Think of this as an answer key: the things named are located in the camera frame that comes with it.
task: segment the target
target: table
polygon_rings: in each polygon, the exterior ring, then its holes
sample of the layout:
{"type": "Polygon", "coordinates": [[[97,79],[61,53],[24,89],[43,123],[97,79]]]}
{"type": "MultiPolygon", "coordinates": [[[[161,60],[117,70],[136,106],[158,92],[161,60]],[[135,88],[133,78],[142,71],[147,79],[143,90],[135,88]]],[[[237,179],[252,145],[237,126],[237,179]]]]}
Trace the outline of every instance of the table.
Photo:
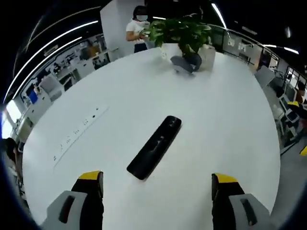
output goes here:
{"type": "Polygon", "coordinates": [[[24,147],[34,220],[84,172],[104,172],[104,230],[213,229],[211,174],[238,179],[270,212],[280,173],[267,99],[248,66],[216,53],[212,72],[177,75],[159,49],[116,60],[82,79],[41,117],[24,147]],[[95,105],[109,109],[63,155],[53,152],[95,105]],[[126,171],[167,115],[182,128],[144,182],[126,171]]]}

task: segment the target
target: person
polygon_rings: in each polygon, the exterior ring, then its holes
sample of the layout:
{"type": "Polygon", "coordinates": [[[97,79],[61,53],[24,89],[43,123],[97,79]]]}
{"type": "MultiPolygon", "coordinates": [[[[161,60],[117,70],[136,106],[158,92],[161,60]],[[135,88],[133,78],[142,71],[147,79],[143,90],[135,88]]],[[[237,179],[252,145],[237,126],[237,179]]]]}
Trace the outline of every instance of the person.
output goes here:
{"type": "Polygon", "coordinates": [[[298,87],[298,91],[297,91],[295,100],[297,102],[303,103],[304,96],[305,96],[305,85],[301,81],[298,81],[297,87],[298,87]]]}
{"type": "Polygon", "coordinates": [[[137,6],[133,11],[133,18],[126,27],[126,40],[134,42],[134,53],[147,50],[144,39],[146,36],[142,35],[142,30],[149,25],[147,21],[147,9],[145,6],[137,6]]]}
{"type": "Polygon", "coordinates": [[[3,145],[9,159],[14,163],[18,180],[23,183],[22,153],[18,151],[18,146],[12,138],[3,139],[3,145]]]}

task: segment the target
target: window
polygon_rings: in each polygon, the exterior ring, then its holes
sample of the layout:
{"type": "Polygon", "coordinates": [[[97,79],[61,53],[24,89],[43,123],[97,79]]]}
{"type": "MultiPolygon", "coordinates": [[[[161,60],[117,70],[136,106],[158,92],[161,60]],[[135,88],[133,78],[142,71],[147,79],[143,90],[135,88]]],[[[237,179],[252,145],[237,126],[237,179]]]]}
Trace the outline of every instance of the window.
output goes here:
{"type": "Polygon", "coordinates": [[[19,119],[21,117],[21,113],[15,103],[14,100],[11,100],[7,105],[6,105],[6,109],[9,112],[12,120],[14,123],[16,123],[17,119],[19,119]]]}
{"type": "Polygon", "coordinates": [[[9,138],[11,137],[11,133],[13,131],[13,127],[6,118],[5,113],[2,113],[2,120],[1,120],[1,136],[2,138],[9,138]]]}
{"type": "Polygon", "coordinates": [[[287,82],[290,82],[290,80],[292,79],[292,74],[293,74],[293,69],[292,68],[288,68],[288,71],[287,71],[287,82]]]}
{"type": "Polygon", "coordinates": [[[290,80],[290,84],[295,88],[296,87],[296,84],[297,84],[297,81],[298,81],[298,72],[296,71],[293,71],[293,74],[292,74],[292,77],[291,77],[291,80],[290,80]]]}

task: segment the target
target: remote control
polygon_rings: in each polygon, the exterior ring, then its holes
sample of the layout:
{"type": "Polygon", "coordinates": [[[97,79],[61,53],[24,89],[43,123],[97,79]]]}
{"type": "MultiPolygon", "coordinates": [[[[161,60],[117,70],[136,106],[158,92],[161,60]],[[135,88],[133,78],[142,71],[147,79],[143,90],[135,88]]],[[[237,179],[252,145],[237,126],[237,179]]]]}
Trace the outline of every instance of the remote control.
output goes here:
{"type": "Polygon", "coordinates": [[[180,126],[181,120],[179,118],[167,116],[128,165],[128,172],[140,180],[147,178],[172,143],[180,126]]]}

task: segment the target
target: electrical outlet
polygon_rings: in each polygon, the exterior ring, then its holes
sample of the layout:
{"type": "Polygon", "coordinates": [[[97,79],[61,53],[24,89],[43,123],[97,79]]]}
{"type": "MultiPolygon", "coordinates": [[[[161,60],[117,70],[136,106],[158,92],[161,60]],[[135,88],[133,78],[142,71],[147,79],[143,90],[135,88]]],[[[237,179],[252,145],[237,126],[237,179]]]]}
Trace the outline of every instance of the electrical outlet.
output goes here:
{"type": "Polygon", "coordinates": [[[91,124],[102,116],[107,110],[108,106],[96,106],[91,113],[82,121],[79,125],[76,125],[76,129],[73,130],[63,142],[59,145],[59,150],[53,156],[54,167],[57,165],[62,156],[67,152],[67,150],[72,146],[72,144],[87,130],[91,124]]]}

